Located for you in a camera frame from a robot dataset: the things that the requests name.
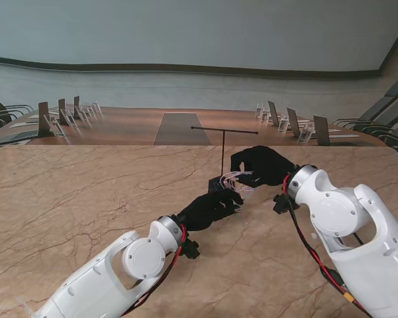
marble table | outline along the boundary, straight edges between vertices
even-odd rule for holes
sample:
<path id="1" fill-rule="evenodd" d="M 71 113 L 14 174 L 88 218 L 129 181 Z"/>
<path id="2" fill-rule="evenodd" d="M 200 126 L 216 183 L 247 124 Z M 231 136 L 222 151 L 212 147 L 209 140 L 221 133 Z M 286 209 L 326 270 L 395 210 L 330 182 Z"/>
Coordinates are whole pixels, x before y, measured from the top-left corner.
<path id="1" fill-rule="evenodd" d="M 337 186 L 365 183 L 398 218 L 398 155 L 384 147 L 275 146 L 324 168 Z M 229 155 L 243 147 L 225 148 Z M 220 146 L 7 146 L 0 150 L 0 318 L 27 317 L 73 271 L 126 231 L 148 233 L 219 174 Z M 241 212 L 192 233 L 181 257 L 129 317 L 365 317 L 321 276 L 288 214 L 272 211 L 280 187 L 263 186 Z M 297 218 L 312 239 L 306 207 Z M 360 231 L 368 242 L 373 229 Z"/>

black metal rod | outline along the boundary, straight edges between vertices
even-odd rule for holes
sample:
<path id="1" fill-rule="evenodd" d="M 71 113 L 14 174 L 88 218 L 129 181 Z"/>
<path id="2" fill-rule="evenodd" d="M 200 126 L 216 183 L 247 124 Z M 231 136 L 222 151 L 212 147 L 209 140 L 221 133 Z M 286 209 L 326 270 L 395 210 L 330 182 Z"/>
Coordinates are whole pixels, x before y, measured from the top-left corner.
<path id="1" fill-rule="evenodd" d="M 202 131 L 227 131 L 229 133 L 244 133 L 244 134 L 259 134 L 258 131 L 238 131 L 235 129 L 220 129 L 220 128 L 208 128 L 208 127 L 194 127 L 191 126 L 191 129 L 201 129 Z"/>
<path id="2" fill-rule="evenodd" d="M 222 131 L 223 132 L 223 157 L 221 162 L 221 175 L 224 174 L 224 155 L 225 155 L 225 132 L 229 133 L 243 133 L 243 134 L 259 134 L 257 131 L 238 131 L 236 129 L 221 129 L 221 128 L 207 128 L 207 127 L 194 127 L 191 129 L 201 129 L 202 131 Z"/>
<path id="3" fill-rule="evenodd" d="M 221 175 L 224 175 L 225 131 L 223 131 L 223 160 L 221 163 Z"/>

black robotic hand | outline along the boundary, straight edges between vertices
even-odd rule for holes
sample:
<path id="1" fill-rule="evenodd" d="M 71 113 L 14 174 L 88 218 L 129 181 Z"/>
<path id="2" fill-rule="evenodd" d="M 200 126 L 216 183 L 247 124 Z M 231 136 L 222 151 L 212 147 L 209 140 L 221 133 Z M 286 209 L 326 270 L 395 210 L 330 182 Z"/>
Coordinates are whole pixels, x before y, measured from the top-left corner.
<path id="1" fill-rule="evenodd" d="M 295 167 L 287 158 L 265 146 L 255 146 L 233 154 L 231 171 L 240 171 L 242 162 L 244 171 L 253 171 L 253 174 L 238 176 L 238 181 L 250 187 L 258 187 L 262 184 L 278 186 Z"/>
<path id="2" fill-rule="evenodd" d="M 224 189 L 196 198 L 177 215 L 177 219 L 187 231 L 201 231 L 210 227 L 212 222 L 236 213 L 242 204 L 238 193 Z"/>

robotic hand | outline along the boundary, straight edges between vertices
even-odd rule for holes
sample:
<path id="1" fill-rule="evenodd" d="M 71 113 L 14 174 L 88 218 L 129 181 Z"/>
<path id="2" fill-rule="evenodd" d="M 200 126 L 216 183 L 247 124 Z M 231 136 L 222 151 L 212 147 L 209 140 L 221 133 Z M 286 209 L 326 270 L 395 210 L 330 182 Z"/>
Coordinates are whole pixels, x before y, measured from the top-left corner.
<path id="1" fill-rule="evenodd" d="M 249 186 L 283 184 L 283 202 L 300 239 L 323 276 L 344 297 L 374 318 L 398 317 L 398 222 L 373 190 L 363 184 L 334 187 L 324 170 L 294 166 L 263 146 L 243 150 L 231 160 L 232 171 L 239 171 L 242 162 L 245 170 L 253 171 L 251 177 L 239 176 L 239 182 Z M 308 205 L 311 222 L 338 272 L 327 268 L 306 242 L 292 203 Z M 370 221 L 377 231 L 370 242 L 352 248 L 339 240 Z"/>
<path id="2" fill-rule="evenodd" d="M 190 258 L 199 255 L 198 244 L 187 243 L 188 231 L 206 229 L 212 222 L 234 214 L 242 204 L 241 197 L 228 189 L 208 193 L 180 214 L 153 221 L 146 238 L 135 231 L 121 235 L 74 272 L 32 318 L 117 318 L 136 309 L 163 282 L 183 251 Z M 164 269 L 171 252 L 175 256 Z M 113 269 L 114 258 L 139 284 L 125 288 Z"/>

black cable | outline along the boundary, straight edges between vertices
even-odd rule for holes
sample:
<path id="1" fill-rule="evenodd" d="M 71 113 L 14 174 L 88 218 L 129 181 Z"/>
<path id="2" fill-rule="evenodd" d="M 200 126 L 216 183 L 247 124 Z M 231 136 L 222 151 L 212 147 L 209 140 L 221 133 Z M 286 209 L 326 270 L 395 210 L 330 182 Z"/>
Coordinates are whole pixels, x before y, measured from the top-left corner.
<path id="1" fill-rule="evenodd" d="M 362 240 L 360 239 L 360 237 L 356 233 L 353 233 L 353 236 L 359 242 L 359 244 L 364 245 L 364 242 L 362 242 Z"/>
<path id="2" fill-rule="evenodd" d="M 313 259 L 315 260 L 315 262 L 318 263 L 318 260 L 316 259 L 315 255 L 313 255 L 313 253 L 311 252 L 313 250 L 313 252 L 317 255 L 318 253 L 312 248 L 311 245 L 309 245 L 309 243 L 306 241 L 306 238 L 303 236 L 303 233 L 299 227 L 299 224 L 297 222 L 297 218 L 296 218 L 296 214 L 294 212 L 293 206 L 291 204 L 291 201 L 289 199 L 289 195 L 288 194 L 284 194 L 286 196 L 286 202 L 288 202 L 288 210 L 291 216 L 291 219 L 293 220 L 293 224 L 296 228 L 297 234 L 299 235 L 300 240 L 302 241 L 303 245 L 305 245 L 305 248 L 308 250 L 309 254 L 311 254 L 311 256 L 313 257 Z M 343 292 L 334 284 L 334 282 L 331 281 L 331 279 L 325 274 L 323 268 L 321 267 L 321 265 L 319 265 L 319 270 L 321 271 L 321 273 L 323 274 L 323 277 L 325 278 L 325 280 L 330 283 L 331 286 L 333 286 L 339 293 L 341 293 L 342 295 Z M 362 311 L 363 313 L 365 313 L 365 315 L 367 315 L 368 317 L 372 318 L 372 316 L 361 306 L 358 305 L 358 303 L 356 303 L 356 300 L 351 301 L 351 303 L 358 308 L 360 311 Z"/>
<path id="3" fill-rule="evenodd" d="M 160 284 L 166 279 L 166 276 L 168 276 L 168 274 L 170 273 L 171 269 L 175 264 L 176 256 L 177 252 L 175 252 L 174 258 L 172 259 L 170 265 L 168 266 L 168 268 L 166 268 L 162 276 L 160 276 L 159 280 L 142 296 L 140 305 L 137 305 L 140 302 L 140 299 L 137 299 L 137 301 L 133 303 L 131 307 L 129 307 L 121 316 L 124 316 L 127 313 L 133 311 L 134 309 L 139 308 L 143 303 L 146 302 L 146 300 L 150 297 L 150 295 L 152 295 L 152 293 L 160 286 Z"/>

